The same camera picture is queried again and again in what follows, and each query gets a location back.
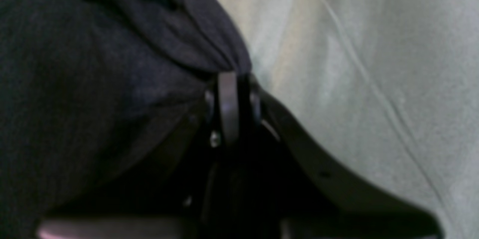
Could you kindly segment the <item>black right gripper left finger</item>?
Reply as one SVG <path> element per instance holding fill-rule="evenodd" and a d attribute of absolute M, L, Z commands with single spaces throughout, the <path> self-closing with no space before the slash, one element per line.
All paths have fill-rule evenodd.
<path fill-rule="evenodd" d="M 219 73 L 144 159 L 45 216 L 39 239 L 204 239 L 240 136 L 238 76 Z"/>

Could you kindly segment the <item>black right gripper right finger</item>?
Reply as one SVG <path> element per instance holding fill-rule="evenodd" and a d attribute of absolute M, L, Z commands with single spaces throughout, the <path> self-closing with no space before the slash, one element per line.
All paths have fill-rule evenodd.
<path fill-rule="evenodd" d="M 443 239 L 436 217 L 341 164 L 254 75 L 239 78 L 241 151 L 278 239 Z"/>

